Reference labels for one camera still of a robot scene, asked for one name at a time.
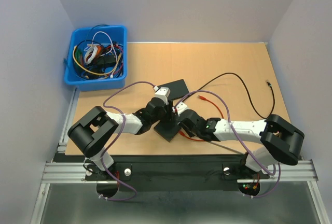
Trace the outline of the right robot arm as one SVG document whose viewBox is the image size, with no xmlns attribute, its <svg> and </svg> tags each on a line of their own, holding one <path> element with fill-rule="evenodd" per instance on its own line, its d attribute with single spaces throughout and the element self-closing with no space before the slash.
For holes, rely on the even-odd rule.
<svg viewBox="0 0 332 224">
<path fill-rule="evenodd" d="M 262 147 L 251 151 L 239 164 L 239 173 L 251 177 L 256 172 L 276 163 L 297 165 L 303 145 L 304 133 L 279 115 L 270 115 L 258 121 L 228 121 L 221 118 L 204 119 L 187 109 L 179 114 L 179 123 L 189 136 L 204 141 L 238 140 L 241 144 L 252 142 Z"/>
</svg>

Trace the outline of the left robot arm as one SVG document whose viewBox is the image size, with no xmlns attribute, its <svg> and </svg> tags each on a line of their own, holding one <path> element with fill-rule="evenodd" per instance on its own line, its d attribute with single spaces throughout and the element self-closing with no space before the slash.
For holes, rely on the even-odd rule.
<svg viewBox="0 0 332 224">
<path fill-rule="evenodd" d="M 131 114 L 110 113 L 96 106 L 73 124 L 67 135 L 98 169 L 98 174 L 111 179 L 120 169 L 115 168 L 115 161 L 107 152 L 110 147 L 105 146 L 110 137 L 116 134 L 118 139 L 123 133 L 141 135 L 155 125 L 154 130 L 169 142 L 180 129 L 172 108 L 172 101 L 156 96 Z"/>
</svg>

